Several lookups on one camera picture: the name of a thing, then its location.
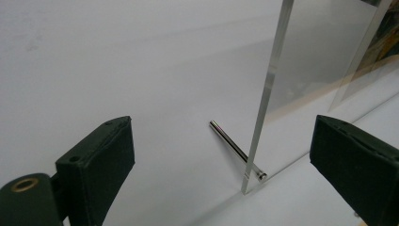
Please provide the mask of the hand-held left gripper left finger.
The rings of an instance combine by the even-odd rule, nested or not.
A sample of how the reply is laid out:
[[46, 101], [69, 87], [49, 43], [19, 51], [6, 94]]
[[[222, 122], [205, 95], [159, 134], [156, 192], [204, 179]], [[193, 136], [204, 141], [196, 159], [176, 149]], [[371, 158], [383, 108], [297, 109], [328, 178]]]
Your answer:
[[66, 192], [68, 217], [76, 226], [102, 226], [135, 164], [131, 118], [102, 123], [56, 161]]

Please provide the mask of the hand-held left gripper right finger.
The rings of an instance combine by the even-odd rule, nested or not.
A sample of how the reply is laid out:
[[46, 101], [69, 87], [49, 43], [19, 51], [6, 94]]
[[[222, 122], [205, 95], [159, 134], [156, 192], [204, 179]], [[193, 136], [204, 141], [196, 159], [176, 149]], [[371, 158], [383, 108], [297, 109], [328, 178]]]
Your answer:
[[368, 226], [399, 226], [399, 150], [353, 124], [316, 117], [310, 161]]

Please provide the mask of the clear acrylic photo frame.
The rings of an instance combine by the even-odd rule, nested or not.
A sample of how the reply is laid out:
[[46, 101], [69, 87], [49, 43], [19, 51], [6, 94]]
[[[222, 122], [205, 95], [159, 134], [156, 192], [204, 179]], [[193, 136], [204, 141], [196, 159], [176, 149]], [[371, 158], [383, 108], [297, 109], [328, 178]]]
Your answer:
[[355, 122], [399, 95], [399, 60], [354, 79], [392, 0], [283, 0], [241, 190], [307, 155], [316, 117]]

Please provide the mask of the long metal frame pin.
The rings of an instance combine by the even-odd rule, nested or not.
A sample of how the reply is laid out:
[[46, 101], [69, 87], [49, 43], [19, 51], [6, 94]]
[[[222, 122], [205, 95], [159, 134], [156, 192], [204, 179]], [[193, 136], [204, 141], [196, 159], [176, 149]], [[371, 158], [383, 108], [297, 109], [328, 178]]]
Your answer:
[[[209, 122], [210, 127], [227, 143], [237, 157], [246, 164], [248, 162], [248, 156], [241, 150], [241, 148], [228, 136], [228, 134], [215, 122]], [[252, 170], [255, 172], [255, 177], [260, 183], [264, 183], [267, 174], [258, 168], [255, 164], [252, 164]]]

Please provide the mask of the painted picture print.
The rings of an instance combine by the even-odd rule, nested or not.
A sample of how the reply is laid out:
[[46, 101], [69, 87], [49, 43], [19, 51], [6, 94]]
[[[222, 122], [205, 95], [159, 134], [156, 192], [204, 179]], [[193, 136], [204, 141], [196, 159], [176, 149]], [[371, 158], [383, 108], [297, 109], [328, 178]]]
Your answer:
[[399, 60], [399, 0], [392, 0], [365, 55], [354, 79]]

